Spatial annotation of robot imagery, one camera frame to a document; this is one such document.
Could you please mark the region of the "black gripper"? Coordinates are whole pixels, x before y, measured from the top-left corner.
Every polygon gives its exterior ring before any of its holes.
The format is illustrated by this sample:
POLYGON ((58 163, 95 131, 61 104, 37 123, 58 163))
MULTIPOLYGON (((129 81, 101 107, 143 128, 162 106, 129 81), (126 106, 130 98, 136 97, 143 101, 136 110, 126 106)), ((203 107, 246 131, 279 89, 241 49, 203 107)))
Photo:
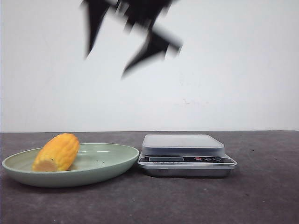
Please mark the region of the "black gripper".
POLYGON ((83 3, 87 5, 89 27, 87 56, 94 47, 103 19, 109 9, 120 13, 121 17, 126 19, 126 27, 132 28, 137 25, 147 33, 143 46, 127 63, 121 79, 124 79, 134 66, 154 55, 160 53, 165 55, 168 49, 177 54, 181 51, 182 42, 155 27, 155 22, 160 13, 168 9, 173 3, 171 0, 117 0, 116 2, 112 0, 84 0, 83 3))

